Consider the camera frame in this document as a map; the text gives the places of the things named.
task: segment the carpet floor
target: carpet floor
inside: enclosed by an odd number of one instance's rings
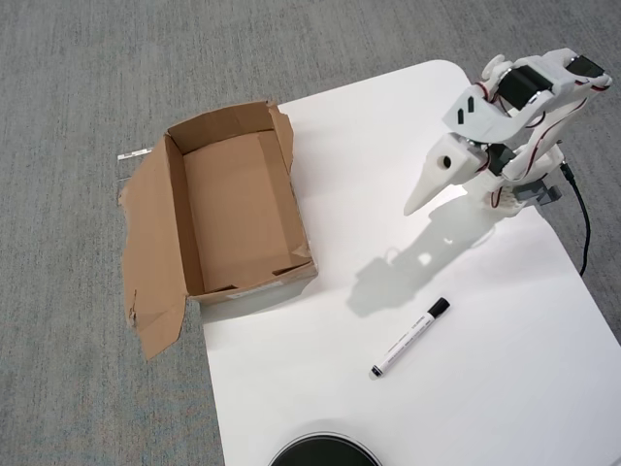
[[[620,21],[618,0],[0,2],[0,464],[223,464],[198,307],[149,364],[126,325],[118,153],[208,109],[434,58],[475,79],[497,53],[570,47],[621,79]],[[564,137],[593,222],[585,281],[617,339],[620,119],[615,86]],[[579,264],[559,182],[542,213]]]

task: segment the marker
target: marker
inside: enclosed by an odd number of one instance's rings
[[[397,360],[399,355],[403,353],[406,348],[418,337],[420,337],[425,330],[429,328],[429,326],[438,318],[440,314],[448,309],[448,301],[444,298],[440,298],[436,304],[434,304],[429,311],[423,314],[419,320],[411,327],[408,332],[399,339],[395,345],[391,349],[388,350],[388,353],[384,356],[383,360],[373,366],[371,372],[369,373],[369,378],[374,381],[375,379],[383,376],[384,372],[393,365],[393,363]]]

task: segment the cardboard box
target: cardboard box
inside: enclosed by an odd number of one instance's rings
[[[293,130],[265,102],[170,128],[121,191],[125,313],[147,358],[210,304],[316,274],[291,189]]]

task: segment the white tabletop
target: white tabletop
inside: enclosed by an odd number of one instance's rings
[[[495,223],[454,187],[403,216],[468,84],[432,61],[280,106],[319,276],[204,310],[227,466],[267,465],[319,430],[384,466],[621,456],[621,349],[537,211]],[[371,381],[440,296],[450,309]]]

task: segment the white robotic arm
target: white robotic arm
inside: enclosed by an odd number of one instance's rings
[[[495,57],[443,118],[452,131],[431,148],[404,208],[414,213],[450,184],[464,184],[483,208],[515,216],[560,197],[543,179],[564,156],[557,141],[587,101],[608,89],[602,68],[569,49],[515,62]],[[530,131],[528,141],[512,149]]]

